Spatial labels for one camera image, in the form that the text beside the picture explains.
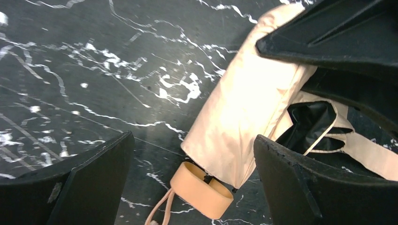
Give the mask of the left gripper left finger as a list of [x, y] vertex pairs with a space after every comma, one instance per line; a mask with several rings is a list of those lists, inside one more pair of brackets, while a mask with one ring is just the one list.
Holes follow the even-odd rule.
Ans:
[[54, 165], [1, 179], [1, 224], [112, 225], [134, 145], [128, 131]]

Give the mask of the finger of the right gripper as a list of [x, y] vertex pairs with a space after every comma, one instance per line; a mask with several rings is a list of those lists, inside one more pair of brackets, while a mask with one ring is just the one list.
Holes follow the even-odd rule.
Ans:
[[256, 43], [267, 58], [398, 79], [398, 3], [322, 0]]
[[383, 79], [318, 68], [303, 91], [352, 106], [398, 137], [398, 86]]

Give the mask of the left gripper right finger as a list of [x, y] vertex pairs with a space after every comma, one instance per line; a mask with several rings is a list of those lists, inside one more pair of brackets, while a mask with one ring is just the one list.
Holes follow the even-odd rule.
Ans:
[[275, 225], [397, 224], [397, 182], [346, 172], [262, 135], [253, 150]]

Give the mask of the beige and black folding umbrella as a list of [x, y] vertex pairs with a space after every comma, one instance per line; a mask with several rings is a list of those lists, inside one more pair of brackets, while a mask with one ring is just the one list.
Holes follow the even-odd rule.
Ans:
[[220, 219], [233, 201], [227, 185], [240, 189], [257, 170], [258, 135], [346, 172], [398, 182], [397, 153], [357, 133], [348, 120], [350, 106], [302, 90], [322, 67], [258, 52], [258, 40], [306, 9], [300, 3], [277, 6], [247, 36], [181, 143], [189, 159], [158, 202], [166, 205], [164, 225], [175, 196]]

